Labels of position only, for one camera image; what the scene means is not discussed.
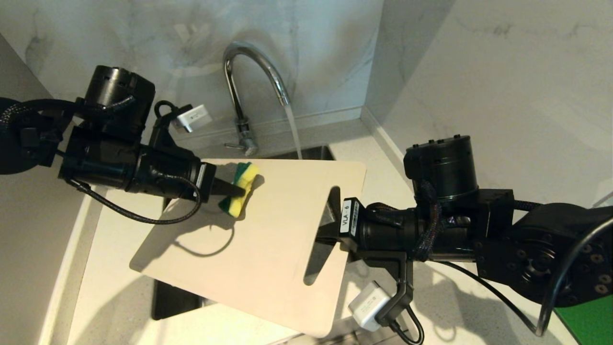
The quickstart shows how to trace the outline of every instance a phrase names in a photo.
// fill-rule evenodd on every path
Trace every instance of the green mat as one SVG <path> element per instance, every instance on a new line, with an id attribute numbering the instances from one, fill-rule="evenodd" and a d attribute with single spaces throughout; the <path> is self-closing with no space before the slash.
<path id="1" fill-rule="evenodd" d="M 613 296 L 555 312 L 580 344 L 613 344 Z"/>

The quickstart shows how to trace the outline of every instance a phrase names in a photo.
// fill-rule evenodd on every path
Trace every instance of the faucet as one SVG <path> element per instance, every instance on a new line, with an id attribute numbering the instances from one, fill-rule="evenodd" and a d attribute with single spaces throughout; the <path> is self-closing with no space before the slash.
<path id="1" fill-rule="evenodd" d="M 279 72 L 261 50 L 246 42 L 232 42 L 227 46 L 224 52 L 224 69 L 226 72 L 226 81 L 232 97 L 232 104 L 234 104 L 234 110 L 236 110 L 235 123 L 238 133 L 238 145 L 226 144 L 226 147 L 242 149 L 245 151 L 245 156 L 248 157 L 257 153 L 257 143 L 255 138 L 253 138 L 253 132 L 249 128 L 249 119 L 243 113 L 240 98 L 236 92 L 236 86 L 234 85 L 234 75 L 232 74 L 233 60 L 237 55 L 241 54 L 251 58 L 264 70 L 275 89 L 276 96 L 282 107 L 289 106 L 289 95 L 287 94 L 285 85 L 283 85 L 283 80 L 281 80 Z"/>

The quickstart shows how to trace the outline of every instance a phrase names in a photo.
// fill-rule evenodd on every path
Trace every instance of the sponge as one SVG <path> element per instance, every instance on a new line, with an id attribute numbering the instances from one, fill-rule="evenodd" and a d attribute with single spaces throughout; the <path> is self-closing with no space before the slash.
<path id="1" fill-rule="evenodd" d="M 234 174 L 233 184 L 239 186 L 240 188 L 245 190 L 245 195 L 243 196 L 228 196 L 219 202 L 219 208 L 225 213 L 233 216 L 234 218 L 238 218 L 240 216 L 241 211 L 243 210 L 243 205 L 251 191 L 251 186 L 253 185 L 253 180 L 256 178 L 256 175 L 259 173 L 260 169 L 249 163 L 239 163 L 236 168 L 236 173 Z"/>

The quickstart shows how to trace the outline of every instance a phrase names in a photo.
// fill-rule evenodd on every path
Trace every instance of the countertop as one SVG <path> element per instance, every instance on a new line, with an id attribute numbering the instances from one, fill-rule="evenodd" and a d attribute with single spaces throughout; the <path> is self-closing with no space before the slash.
<path id="1" fill-rule="evenodd" d="M 380 201 L 397 208 L 414 206 L 408 181 L 394 168 L 359 119 L 305 129 L 300 135 L 304 147 L 328 144 L 337 160 L 361 161 L 367 165 L 360 199 L 364 204 Z M 266 148 L 263 154 L 268 155 L 291 149 L 292 139 L 283 133 L 261 138 L 259 143 Z M 204 159 L 239 157 L 220 147 L 195 150 L 195 153 Z M 155 196 L 109 190 L 107 198 L 146 217 L 158 217 L 162 211 L 161 199 Z M 153 280 L 128 267 L 151 225 L 129 219 L 121 224 L 109 224 L 105 222 L 108 212 L 112 211 L 103 208 L 91 245 L 69 345 L 278 344 L 299 336 L 294 330 L 219 303 L 168 319 L 152 320 Z M 474 265 L 465 267 L 474 271 Z M 394 282 L 382 269 L 369 268 L 362 262 L 347 265 L 335 316 L 337 321 L 330 337 L 357 329 L 347 305 L 372 280 L 390 294 L 394 293 Z M 557 316 L 552 316 L 545 337 L 537 338 L 485 288 L 437 263 L 415 263 L 414 285 L 414 310 L 424 326 L 427 344 L 576 344 Z M 536 320 L 539 305 L 509 288 L 493 285 Z M 374 333 L 357 331 L 356 337 L 364 345 L 378 343 L 393 334 L 385 328 Z M 317 341 L 301 338 L 300 344 Z"/>

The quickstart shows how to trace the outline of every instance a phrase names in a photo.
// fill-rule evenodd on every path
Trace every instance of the white marble backsplash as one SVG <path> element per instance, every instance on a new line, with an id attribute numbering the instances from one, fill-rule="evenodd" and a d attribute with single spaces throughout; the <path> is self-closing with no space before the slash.
<path id="1" fill-rule="evenodd" d="M 362 106 L 383 0 L 0 2 L 0 34 L 55 98 L 84 96 L 98 64 L 139 73 L 156 99 L 204 103 L 205 131 L 233 128 L 222 70 L 233 40 L 273 61 L 298 116 Z M 259 67 L 240 56 L 238 90 L 254 123 L 284 118 Z"/>
<path id="2" fill-rule="evenodd" d="M 366 106 L 401 150 L 472 137 L 482 188 L 591 207 L 613 190 L 613 4 L 384 4 Z"/>

